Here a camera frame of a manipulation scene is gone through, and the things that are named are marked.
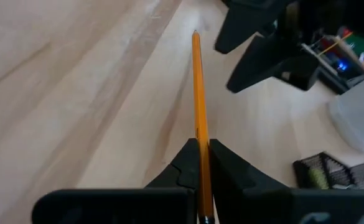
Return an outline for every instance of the yellow pencil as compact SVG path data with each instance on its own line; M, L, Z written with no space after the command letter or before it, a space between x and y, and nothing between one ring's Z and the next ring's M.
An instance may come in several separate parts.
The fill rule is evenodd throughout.
M200 189L198 192L198 217L200 223L214 223L211 176L209 164L209 137L205 110L204 83L201 62L200 34L195 30L192 37L195 137L200 148Z

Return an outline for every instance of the wooden table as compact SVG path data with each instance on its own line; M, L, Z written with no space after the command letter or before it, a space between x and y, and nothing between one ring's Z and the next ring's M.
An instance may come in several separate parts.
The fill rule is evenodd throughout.
M291 186L297 159L363 162L320 83L226 90L249 43L213 50L225 14L218 0L0 0L0 223L29 223L55 189L142 187L160 173L194 137L195 29L211 138Z

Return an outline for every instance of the blue light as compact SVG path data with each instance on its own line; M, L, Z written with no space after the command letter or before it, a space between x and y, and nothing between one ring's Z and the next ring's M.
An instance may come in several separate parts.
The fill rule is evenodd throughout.
M339 70L344 72L347 68L348 68L348 66L345 63L339 61L339 63L338 63L338 69Z

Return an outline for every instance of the white container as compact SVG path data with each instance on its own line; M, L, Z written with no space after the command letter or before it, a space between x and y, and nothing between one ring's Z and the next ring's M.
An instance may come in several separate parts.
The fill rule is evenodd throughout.
M329 112L341 137L364 152L364 81L331 101Z

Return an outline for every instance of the clutter on desk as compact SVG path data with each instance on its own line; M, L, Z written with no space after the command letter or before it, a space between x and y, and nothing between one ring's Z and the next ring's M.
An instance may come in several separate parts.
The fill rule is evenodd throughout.
M337 94L364 81L364 38L359 34L342 27L337 36L323 35L311 47L332 67L324 67L319 79Z

